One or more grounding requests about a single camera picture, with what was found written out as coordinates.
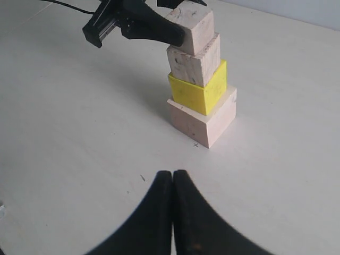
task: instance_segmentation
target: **white table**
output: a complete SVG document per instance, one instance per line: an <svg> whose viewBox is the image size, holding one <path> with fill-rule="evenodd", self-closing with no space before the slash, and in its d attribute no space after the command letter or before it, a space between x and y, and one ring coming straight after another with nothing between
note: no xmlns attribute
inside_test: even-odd
<svg viewBox="0 0 340 255"><path fill-rule="evenodd" d="M97 49L82 34L86 14L0 3L7 255L84 254L124 222L158 170L179 168L269 251L340 253L340 32L208 1L239 95L236 120L208 150L169 122L167 45L116 30Z"/></svg>

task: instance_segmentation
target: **black plastic part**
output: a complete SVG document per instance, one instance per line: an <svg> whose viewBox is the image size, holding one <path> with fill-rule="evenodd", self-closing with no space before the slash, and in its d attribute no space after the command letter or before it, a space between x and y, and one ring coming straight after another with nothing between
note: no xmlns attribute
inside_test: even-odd
<svg viewBox="0 0 340 255"><path fill-rule="evenodd" d="M150 8L145 0L103 0L83 27L88 42L100 48L104 38L120 27L128 39L148 39L180 47L184 30Z"/></svg>
<svg viewBox="0 0 340 255"><path fill-rule="evenodd" d="M191 1L207 6L207 4L203 0L191 0ZM181 2L183 2L183 0L157 0L157 6L175 9L177 6L179 6Z"/></svg>
<svg viewBox="0 0 340 255"><path fill-rule="evenodd" d="M170 255L171 190L171 172L158 172L134 213L88 255Z"/></svg>
<svg viewBox="0 0 340 255"><path fill-rule="evenodd" d="M271 255L225 222L184 170L173 176L173 224L177 255Z"/></svg>

